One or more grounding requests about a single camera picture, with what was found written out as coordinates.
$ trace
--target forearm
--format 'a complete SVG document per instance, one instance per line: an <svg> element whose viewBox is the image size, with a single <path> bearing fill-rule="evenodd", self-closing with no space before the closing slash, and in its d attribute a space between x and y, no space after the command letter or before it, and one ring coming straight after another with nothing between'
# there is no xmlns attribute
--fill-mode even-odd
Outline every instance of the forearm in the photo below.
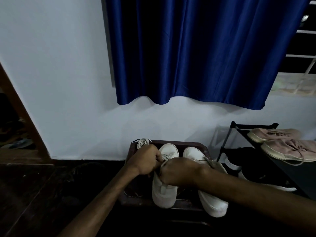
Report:
<svg viewBox="0 0 316 237"><path fill-rule="evenodd" d="M95 236L119 194L137 175L136 169L124 166L93 201L67 225L59 237Z"/></svg>
<svg viewBox="0 0 316 237"><path fill-rule="evenodd" d="M316 233L316 203L262 184L203 168L195 177L196 187L228 202L254 209L306 232Z"/></svg>

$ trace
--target white sneaker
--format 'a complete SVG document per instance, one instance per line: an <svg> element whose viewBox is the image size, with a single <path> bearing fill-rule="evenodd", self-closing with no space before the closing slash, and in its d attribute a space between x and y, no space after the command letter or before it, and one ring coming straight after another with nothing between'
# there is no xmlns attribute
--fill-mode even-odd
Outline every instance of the white sneaker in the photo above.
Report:
<svg viewBox="0 0 316 237"><path fill-rule="evenodd" d="M212 160L207 161L205 155L195 147L187 147L183 152L183 157L189 158L200 164L210 165L213 169L226 173L221 163ZM213 195L203 191L197 191L204 210L213 217L222 217L227 212L228 203Z"/></svg>
<svg viewBox="0 0 316 237"><path fill-rule="evenodd" d="M161 167L163 167L169 159L179 157L179 151L173 144L164 144L159 151L165 160ZM157 206L160 208L171 208L176 202L177 190L177 186L162 183L156 171L154 171L152 197Z"/></svg>

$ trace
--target dark wooden box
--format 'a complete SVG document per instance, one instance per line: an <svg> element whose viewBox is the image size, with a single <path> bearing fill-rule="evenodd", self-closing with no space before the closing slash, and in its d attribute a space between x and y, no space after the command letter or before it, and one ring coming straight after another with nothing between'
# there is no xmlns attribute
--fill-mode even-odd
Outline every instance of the dark wooden box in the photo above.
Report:
<svg viewBox="0 0 316 237"><path fill-rule="evenodd" d="M161 141L152 140L151 144L154 144L158 149L167 143L174 144L180 156L182 156L185 148L192 146L198 148L204 153L204 155L211 159L207 147L197 142L177 142L177 141ZM128 161L137 151L137 142L131 143L130 149L127 154ZM122 206L147 206L155 207L151 196L151 187L153 181L153 173L150 176L137 176L121 193L119 201ZM196 189L193 188L178 188L177 200L172 209L202 211L203 207L200 203L200 199Z"/></svg>

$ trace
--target blue curtain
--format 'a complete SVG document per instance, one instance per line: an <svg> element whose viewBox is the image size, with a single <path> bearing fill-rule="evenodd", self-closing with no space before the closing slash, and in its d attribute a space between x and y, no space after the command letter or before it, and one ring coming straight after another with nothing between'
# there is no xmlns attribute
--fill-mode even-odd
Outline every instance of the blue curtain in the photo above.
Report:
<svg viewBox="0 0 316 237"><path fill-rule="evenodd" d="M106 0L118 104L260 110L308 0Z"/></svg>

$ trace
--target wooden door frame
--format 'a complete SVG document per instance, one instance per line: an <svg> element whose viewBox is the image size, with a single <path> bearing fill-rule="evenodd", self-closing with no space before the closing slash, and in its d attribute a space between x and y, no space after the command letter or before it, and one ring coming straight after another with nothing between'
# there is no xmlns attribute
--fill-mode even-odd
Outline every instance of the wooden door frame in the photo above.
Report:
<svg viewBox="0 0 316 237"><path fill-rule="evenodd" d="M7 95L10 103L12 104L14 110L17 112L18 116L25 121L24 126L26 130L28 131L34 144L36 145L39 156L50 162L51 159L47 151L47 148L41 136L39 135L33 121L31 120L29 114L27 113L21 99L19 98L19 95L15 91L7 73L3 69L1 63L0 63L0 87L3 90L3 92Z"/></svg>

